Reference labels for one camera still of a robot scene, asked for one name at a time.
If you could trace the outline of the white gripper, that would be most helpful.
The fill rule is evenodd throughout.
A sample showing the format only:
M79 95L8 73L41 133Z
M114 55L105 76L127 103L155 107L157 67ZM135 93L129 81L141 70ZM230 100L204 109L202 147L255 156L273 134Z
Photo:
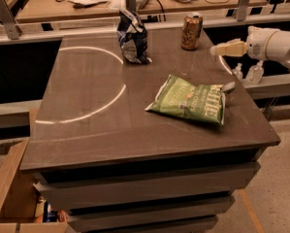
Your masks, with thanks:
M212 55L225 55L240 57L248 54L249 57L258 60L267 60L267 45L271 37L278 32L274 28L248 27L246 42L240 38L222 43L226 46L213 46L210 48Z

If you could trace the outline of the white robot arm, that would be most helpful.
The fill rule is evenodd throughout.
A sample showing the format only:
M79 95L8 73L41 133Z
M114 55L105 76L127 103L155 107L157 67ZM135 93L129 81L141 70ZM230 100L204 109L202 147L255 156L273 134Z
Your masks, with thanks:
M290 31L249 26L245 41L233 39L218 44L210 48L210 53L233 57L247 54L252 59L278 62L290 70Z

